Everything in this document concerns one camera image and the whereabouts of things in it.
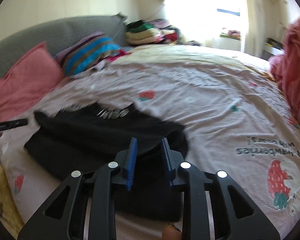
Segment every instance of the stack of folded clothes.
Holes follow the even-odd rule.
[[[140,20],[127,25],[127,42],[131,45],[153,44],[164,41],[164,36],[158,28]]]

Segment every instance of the pink pillow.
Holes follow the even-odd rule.
[[[63,79],[64,73],[45,42],[28,51],[0,79],[0,122],[28,110]]]

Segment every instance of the wrinkled fabric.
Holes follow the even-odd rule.
[[[287,30],[284,54],[270,59],[270,71],[300,123],[300,19]]]

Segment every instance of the green folded clothing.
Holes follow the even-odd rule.
[[[145,23],[143,25],[140,25],[137,28],[132,28],[132,29],[128,29],[128,32],[132,32],[132,33],[140,33],[149,29],[152,29],[153,26],[151,24]]]

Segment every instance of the bed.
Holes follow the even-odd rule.
[[[16,33],[0,42],[0,77],[44,40],[53,56],[95,31],[126,46],[123,21],[120,15],[75,17]],[[142,112],[184,125],[186,160],[206,172],[227,171],[281,238],[290,239],[291,232],[299,230],[293,228],[300,227],[300,125],[271,79],[267,61],[238,51],[186,45],[140,46],[101,71],[67,79],[15,117],[28,118],[29,125],[5,131],[0,138],[7,178],[0,173],[0,190],[8,183],[12,195],[0,193],[0,201],[5,195],[5,202],[18,210],[6,220],[6,228],[15,237],[60,183],[24,149],[39,129],[33,112],[53,116],[68,106],[98,101],[114,108],[133,103]],[[9,228],[14,222],[19,226]],[[118,239],[160,239],[165,224],[116,214]],[[181,220],[176,225],[181,228]]]

